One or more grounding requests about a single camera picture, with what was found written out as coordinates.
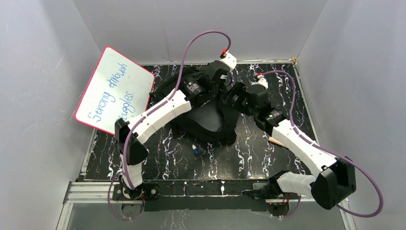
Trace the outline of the black student backpack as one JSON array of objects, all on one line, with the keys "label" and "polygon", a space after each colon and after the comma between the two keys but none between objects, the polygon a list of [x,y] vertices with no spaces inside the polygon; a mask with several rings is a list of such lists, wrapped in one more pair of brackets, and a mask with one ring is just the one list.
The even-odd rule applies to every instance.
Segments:
[{"label": "black student backpack", "polygon": [[175,133],[186,131],[204,143],[232,145],[237,139],[235,128],[240,113],[216,98],[202,107],[193,108],[169,122]]}]

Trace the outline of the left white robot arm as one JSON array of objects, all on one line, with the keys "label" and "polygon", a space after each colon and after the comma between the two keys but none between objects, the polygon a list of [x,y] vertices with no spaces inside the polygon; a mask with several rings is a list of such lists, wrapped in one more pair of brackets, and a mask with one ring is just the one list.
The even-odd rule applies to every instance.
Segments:
[{"label": "left white robot arm", "polygon": [[236,60],[223,58],[209,63],[203,72],[187,77],[183,77],[184,67],[180,67],[174,88],[167,96],[141,115],[115,122],[114,137],[123,164],[124,193],[130,199],[138,199],[143,193],[141,164],[148,155],[144,143],[176,117],[219,97],[226,89],[227,76],[236,65]]}]

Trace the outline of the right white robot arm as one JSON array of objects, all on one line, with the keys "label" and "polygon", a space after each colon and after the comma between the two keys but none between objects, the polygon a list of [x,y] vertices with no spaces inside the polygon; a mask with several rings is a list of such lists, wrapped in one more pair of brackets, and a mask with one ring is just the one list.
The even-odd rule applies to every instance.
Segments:
[{"label": "right white robot arm", "polygon": [[261,84],[235,84],[222,96],[224,103],[251,116],[258,128],[281,142],[310,170],[310,175],[279,172],[270,178],[270,194],[283,198],[297,193],[313,198],[322,208],[330,210],[356,187],[355,167],[347,159],[325,153],[306,134],[291,123],[291,119],[269,101],[269,92]]}]

